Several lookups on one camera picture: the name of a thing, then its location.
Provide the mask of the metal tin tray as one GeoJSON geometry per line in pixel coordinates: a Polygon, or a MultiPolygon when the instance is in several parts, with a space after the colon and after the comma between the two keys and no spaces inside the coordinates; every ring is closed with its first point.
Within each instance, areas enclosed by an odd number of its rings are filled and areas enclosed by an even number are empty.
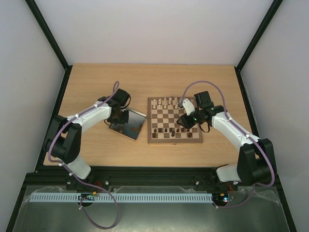
{"type": "Polygon", "coordinates": [[[129,121],[128,121],[128,123],[123,124],[124,125],[123,133],[118,133],[118,132],[116,132],[116,133],[123,135],[124,137],[135,141],[135,140],[138,139],[140,133],[136,133],[135,131],[132,131],[131,127],[138,127],[140,123],[142,123],[143,126],[144,126],[145,121],[147,119],[147,115],[143,114],[143,113],[141,113],[137,110],[131,109],[129,107],[126,110],[129,111],[129,121]]]}

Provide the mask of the wooden chess board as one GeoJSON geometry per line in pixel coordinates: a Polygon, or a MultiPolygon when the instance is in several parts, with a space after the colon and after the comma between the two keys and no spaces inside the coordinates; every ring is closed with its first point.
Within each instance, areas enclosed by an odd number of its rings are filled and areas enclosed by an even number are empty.
{"type": "Polygon", "coordinates": [[[198,125],[191,129],[185,129],[181,132],[181,127],[176,123],[177,119],[186,114],[183,108],[179,107],[181,97],[149,97],[148,98],[148,119],[147,119],[147,134],[149,144],[201,144],[203,143],[202,131],[198,125]],[[154,129],[157,129],[156,138],[152,137],[154,129]],[[188,137],[188,133],[193,134],[192,138],[188,137]]]}

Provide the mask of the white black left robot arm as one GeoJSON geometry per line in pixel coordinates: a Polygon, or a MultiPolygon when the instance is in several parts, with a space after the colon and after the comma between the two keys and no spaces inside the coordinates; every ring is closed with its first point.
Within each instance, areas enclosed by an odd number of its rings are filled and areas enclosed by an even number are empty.
{"type": "Polygon", "coordinates": [[[92,106],[72,116],[56,116],[51,122],[43,143],[50,162],[67,167],[71,174],[86,179],[90,166],[80,155],[82,134],[101,121],[111,124],[126,124],[129,111],[126,109],[131,96],[117,89],[111,96],[101,97],[92,106]]]}

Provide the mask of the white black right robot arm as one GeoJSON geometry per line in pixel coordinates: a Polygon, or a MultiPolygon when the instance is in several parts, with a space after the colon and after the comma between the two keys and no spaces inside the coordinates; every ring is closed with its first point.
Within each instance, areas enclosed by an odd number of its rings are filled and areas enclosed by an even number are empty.
{"type": "Polygon", "coordinates": [[[273,144],[269,139],[260,139],[237,123],[225,105],[215,106],[207,91],[194,95],[196,103],[183,97],[179,103],[185,109],[177,124],[190,129],[206,123],[227,138],[239,153],[235,165],[218,167],[211,176],[211,185],[222,189],[227,182],[240,182],[247,186],[258,184],[270,187],[275,182],[276,163],[273,144]]]}

